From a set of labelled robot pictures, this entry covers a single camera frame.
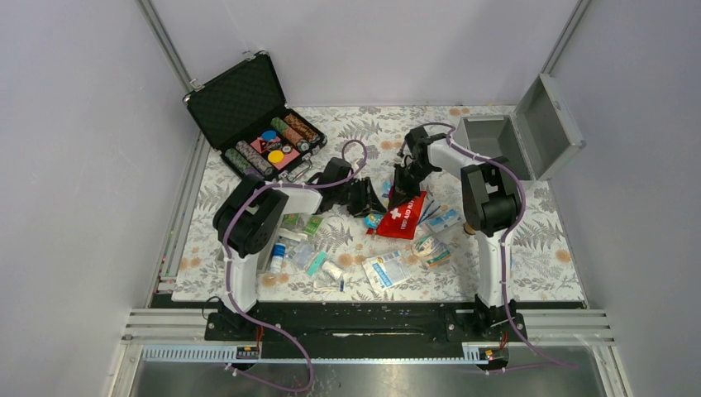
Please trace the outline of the blue cotton swab packet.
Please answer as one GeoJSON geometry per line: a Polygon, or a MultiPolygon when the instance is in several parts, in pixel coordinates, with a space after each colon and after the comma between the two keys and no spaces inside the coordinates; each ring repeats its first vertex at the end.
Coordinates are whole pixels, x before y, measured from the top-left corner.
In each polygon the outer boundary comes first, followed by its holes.
{"type": "Polygon", "coordinates": [[[384,218],[383,213],[370,213],[364,218],[364,225],[366,226],[366,233],[373,235],[377,232],[379,225],[384,218]]]}

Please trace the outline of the red first aid pouch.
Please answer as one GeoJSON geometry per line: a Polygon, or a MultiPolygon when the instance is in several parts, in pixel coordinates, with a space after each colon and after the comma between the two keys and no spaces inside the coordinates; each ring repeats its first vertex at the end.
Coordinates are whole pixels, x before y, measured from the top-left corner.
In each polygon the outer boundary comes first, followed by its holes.
{"type": "Polygon", "coordinates": [[[380,221],[376,234],[381,237],[412,240],[415,237],[427,192],[388,211],[380,221]]]}

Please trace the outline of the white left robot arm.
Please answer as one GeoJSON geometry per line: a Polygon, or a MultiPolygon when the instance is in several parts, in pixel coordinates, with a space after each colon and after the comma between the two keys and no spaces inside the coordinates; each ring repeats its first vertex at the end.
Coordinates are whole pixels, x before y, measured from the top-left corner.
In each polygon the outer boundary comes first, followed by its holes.
{"type": "Polygon", "coordinates": [[[305,184],[269,182],[244,175],[215,213],[212,226],[222,244],[225,263],[223,305],[231,310],[225,329],[238,340],[251,337],[259,264],[270,258],[283,217],[317,215],[342,206],[355,218],[386,212],[370,178],[355,177],[346,160],[333,157],[305,184]]]}

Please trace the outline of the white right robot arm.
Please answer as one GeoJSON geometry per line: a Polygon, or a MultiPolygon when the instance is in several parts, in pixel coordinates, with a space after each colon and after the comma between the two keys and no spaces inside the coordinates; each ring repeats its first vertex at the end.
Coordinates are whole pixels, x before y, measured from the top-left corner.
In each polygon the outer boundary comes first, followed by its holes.
{"type": "Polygon", "coordinates": [[[474,318],[479,337],[493,341],[507,329],[507,320],[497,309],[509,305],[509,279],[512,233],[522,220],[524,189],[521,180],[508,168],[504,157],[496,159],[477,154],[453,139],[455,128],[447,133],[428,134],[423,124],[411,129],[403,139],[401,164],[394,166],[389,208],[394,209],[420,194],[420,184],[433,172],[445,172],[461,182],[462,212],[475,231],[479,250],[477,300],[488,308],[474,318]]]}

